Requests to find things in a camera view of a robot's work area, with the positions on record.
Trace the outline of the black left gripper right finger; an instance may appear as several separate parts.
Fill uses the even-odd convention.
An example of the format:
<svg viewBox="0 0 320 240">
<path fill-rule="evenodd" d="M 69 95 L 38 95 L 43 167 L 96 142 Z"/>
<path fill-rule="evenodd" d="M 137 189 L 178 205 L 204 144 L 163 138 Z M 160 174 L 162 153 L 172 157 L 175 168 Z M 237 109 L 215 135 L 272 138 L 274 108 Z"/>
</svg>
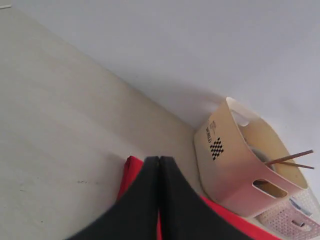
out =
<svg viewBox="0 0 320 240">
<path fill-rule="evenodd" d="M 163 240 L 252 240 L 219 216 L 194 191 L 175 159 L 159 159 L 159 215 Z"/>
</svg>

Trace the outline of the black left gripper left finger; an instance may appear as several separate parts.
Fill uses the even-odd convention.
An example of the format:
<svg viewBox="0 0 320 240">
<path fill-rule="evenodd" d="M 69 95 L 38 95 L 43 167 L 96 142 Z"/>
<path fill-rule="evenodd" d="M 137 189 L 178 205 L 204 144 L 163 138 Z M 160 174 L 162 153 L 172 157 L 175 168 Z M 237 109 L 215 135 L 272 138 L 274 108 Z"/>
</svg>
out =
<svg viewBox="0 0 320 240">
<path fill-rule="evenodd" d="M 159 157 L 147 157 L 127 191 L 70 240 L 155 240 Z"/>
</svg>

